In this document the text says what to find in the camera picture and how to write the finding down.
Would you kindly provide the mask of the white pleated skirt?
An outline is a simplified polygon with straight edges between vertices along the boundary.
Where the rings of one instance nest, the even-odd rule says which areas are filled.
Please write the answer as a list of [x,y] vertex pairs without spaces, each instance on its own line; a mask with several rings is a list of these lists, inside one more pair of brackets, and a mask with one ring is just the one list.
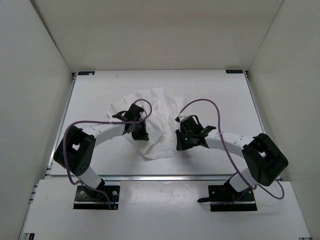
[[133,140],[132,136],[124,138],[134,145],[147,159],[174,158],[179,155],[176,150],[175,131],[179,124],[175,121],[180,110],[186,105],[184,96],[172,95],[166,88],[152,88],[124,96],[117,103],[112,103],[106,112],[108,120],[120,111],[128,110],[136,100],[145,99],[152,106],[152,113],[146,120],[146,131],[149,140]]

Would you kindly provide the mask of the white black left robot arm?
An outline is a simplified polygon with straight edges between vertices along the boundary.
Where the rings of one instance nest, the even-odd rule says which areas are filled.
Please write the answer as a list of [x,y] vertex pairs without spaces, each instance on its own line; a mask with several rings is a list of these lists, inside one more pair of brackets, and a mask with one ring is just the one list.
[[82,184],[93,199],[99,199],[104,195],[105,183],[91,168],[95,147],[126,134],[131,134],[135,141],[148,141],[146,120],[151,112],[146,113],[134,102],[109,121],[73,122],[66,128],[53,160],[66,169],[71,184]]

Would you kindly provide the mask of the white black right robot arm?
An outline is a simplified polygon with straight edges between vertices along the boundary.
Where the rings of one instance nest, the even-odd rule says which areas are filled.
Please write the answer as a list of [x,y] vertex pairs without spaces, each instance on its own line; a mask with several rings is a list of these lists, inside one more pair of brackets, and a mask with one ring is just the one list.
[[203,127],[196,115],[183,119],[177,117],[175,121],[179,123],[179,129],[175,131],[178,151],[201,146],[222,150],[228,157],[233,154],[245,160],[247,168],[236,170],[224,187],[224,195],[229,200],[236,200],[249,187],[270,186],[289,165],[284,154],[264,133],[250,137],[220,132],[214,126]]

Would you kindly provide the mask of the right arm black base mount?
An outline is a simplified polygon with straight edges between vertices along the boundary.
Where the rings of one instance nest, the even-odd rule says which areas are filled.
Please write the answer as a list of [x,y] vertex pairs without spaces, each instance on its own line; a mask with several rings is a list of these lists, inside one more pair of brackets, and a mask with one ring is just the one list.
[[230,186],[209,185],[208,196],[197,200],[198,203],[209,203],[211,212],[255,212],[258,210],[253,190],[246,188],[241,192]]

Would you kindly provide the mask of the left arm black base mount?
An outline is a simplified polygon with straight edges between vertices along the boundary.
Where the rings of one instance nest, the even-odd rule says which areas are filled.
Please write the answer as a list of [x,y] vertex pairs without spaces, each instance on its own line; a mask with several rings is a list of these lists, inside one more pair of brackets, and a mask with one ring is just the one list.
[[102,194],[78,184],[74,196],[73,209],[116,211],[119,209],[120,189],[120,182],[105,182],[104,194]]

